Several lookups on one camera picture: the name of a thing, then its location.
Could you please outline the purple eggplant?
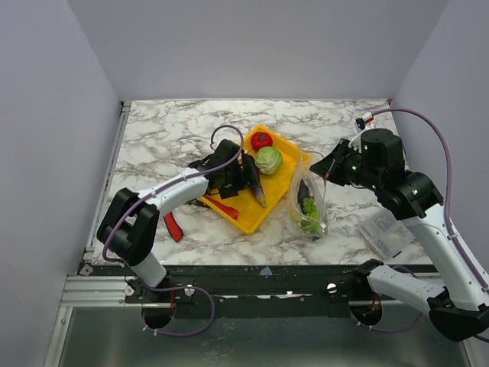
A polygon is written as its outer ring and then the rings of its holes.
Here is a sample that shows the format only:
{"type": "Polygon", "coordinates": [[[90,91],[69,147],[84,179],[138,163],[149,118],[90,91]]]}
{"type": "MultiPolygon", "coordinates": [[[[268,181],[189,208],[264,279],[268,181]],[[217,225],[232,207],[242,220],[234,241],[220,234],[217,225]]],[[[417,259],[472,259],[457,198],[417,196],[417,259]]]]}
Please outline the purple eggplant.
{"type": "Polygon", "coordinates": [[[254,198],[263,208],[265,208],[267,206],[265,194],[261,186],[260,175],[253,157],[249,154],[245,154],[243,157],[243,165],[248,176],[248,186],[251,189],[254,198]]]}

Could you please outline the orange carrot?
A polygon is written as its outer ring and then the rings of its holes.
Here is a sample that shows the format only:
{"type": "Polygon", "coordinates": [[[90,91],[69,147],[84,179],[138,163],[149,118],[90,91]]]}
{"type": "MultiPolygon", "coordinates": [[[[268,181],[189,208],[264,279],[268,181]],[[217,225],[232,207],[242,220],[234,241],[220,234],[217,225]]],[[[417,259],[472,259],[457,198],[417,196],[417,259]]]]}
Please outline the orange carrot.
{"type": "Polygon", "coordinates": [[[219,201],[216,201],[216,200],[212,199],[209,196],[206,197],[206,199],[210,203],[212,203],[213,205],[215,205],[217,208],[219,208],[227,216],[229,216],[230,218],[232,218],[233,220],[237,220],[238,219],[239,211],[237,211],[235,208],[230,207],[230,206],[226,206],[226,205],[220,203],[219,201]]]}

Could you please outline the red tomato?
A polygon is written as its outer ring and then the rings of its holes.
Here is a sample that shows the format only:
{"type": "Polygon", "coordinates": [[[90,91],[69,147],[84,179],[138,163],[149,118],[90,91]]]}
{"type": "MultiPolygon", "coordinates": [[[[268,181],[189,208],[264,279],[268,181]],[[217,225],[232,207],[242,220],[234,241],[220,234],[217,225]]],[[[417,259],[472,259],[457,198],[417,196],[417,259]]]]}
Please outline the red tomato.
{"type": "Polygon", "coordinates": [[[255,152],[262,148],[271,147],[273,144],[272,137],[266,132],[256,132],[251,136],[251,148],[255,152]]]}

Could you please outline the dark purple round fruit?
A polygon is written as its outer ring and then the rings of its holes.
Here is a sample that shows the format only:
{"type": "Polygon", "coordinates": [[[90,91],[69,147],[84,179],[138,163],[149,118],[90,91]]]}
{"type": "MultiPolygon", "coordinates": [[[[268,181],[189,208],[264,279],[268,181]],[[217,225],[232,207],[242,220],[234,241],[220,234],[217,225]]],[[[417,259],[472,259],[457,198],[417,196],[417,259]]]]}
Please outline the dark purple round fruit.
{"type": "Polygon", "coordinates": [[[303,206],[304,200],[311,197],[309,187],[304,180],[300,180],[299,189],[297,192],[297,202],[300,206],[303,206]]]}

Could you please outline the clear pink-dotted zip bag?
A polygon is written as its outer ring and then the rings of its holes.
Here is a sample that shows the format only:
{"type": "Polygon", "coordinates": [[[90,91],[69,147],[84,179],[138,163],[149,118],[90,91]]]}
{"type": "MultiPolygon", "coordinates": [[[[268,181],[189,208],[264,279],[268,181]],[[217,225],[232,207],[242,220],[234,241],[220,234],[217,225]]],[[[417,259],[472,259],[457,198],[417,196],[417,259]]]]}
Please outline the clear pink-dotted zip bag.
{"type": "Polygon", "coordinates": [[[319,188],[315,176],[309,169],[323,155],[316,151],[300,150],[287,191],[287,209],[290,228],[295,236],[310,242],[320,240],[327,234],[327,215],[324,187],[319,188]]]}

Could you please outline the green grape bunch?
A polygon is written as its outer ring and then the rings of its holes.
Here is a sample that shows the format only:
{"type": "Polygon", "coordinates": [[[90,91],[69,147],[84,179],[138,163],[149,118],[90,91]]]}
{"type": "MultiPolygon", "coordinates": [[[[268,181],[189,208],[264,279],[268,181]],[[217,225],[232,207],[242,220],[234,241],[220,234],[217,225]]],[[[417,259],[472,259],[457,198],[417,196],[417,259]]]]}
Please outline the green grape bunch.
{"type": "Polygon", "coordinates": [[[312,197],[304,200],[303,206],[301,206],[302,212],[305,216],[308,216],[311,219],[318,220],[319,214],[317,207],[315,205],[315,201],[312,197]]]}

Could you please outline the green celery stalk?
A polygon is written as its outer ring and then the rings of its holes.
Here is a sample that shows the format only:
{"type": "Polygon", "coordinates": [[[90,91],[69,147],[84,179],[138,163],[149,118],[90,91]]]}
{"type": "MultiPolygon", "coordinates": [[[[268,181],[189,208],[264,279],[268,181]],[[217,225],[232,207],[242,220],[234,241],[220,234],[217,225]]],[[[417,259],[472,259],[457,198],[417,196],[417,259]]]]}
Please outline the green celery stalk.
{"type": "Polygon", "coordinates": [[[323,234],[321,220],[314,220],[308,216],[305,216],[300,205],[298,206],[296,213],[293,215],[293,221],[305,235],[321,237],[323,234]]]}

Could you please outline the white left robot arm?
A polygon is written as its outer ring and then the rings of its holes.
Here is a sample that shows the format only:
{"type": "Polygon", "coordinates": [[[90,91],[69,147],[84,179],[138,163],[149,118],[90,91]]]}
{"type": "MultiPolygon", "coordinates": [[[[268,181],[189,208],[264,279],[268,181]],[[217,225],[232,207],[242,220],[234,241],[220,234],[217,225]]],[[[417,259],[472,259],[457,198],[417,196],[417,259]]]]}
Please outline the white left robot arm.
{"type": "Polygon", "coordinates": [[[102,219],[96,238],[117,255],[109,261],[122,261],[143,282],[144,294],[153,302],[169,293],[167,271],[152,248],[161,216],[178,206],[218,192],[222,199],[234,197],[256,180],[252,156],[237,144],[222,140],[214,152],[189,164],[182,173],[150,189],[119,190],[102,219]]]}

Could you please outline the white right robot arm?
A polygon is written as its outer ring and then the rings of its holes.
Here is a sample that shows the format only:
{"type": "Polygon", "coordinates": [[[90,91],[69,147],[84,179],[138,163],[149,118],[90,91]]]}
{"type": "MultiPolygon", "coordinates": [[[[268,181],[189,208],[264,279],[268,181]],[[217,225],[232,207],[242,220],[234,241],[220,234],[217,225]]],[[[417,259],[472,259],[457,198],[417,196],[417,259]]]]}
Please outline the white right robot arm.
{"type": "Polygon", "coordinates": [[[488,328],[488,273],[445,216],[448,199],[425,174],[405,168],[403,143],[385,128],[363,132],[358,148],[342,139],[325,158],[310,167],[339,186],[371,190],[383,208],[413,234],[444,283],[430,284],[400,273],[380,261],[356,268],[353,294],[367,300],[391,297],[429,317],[432,325],[455,342],[488,328]]]}

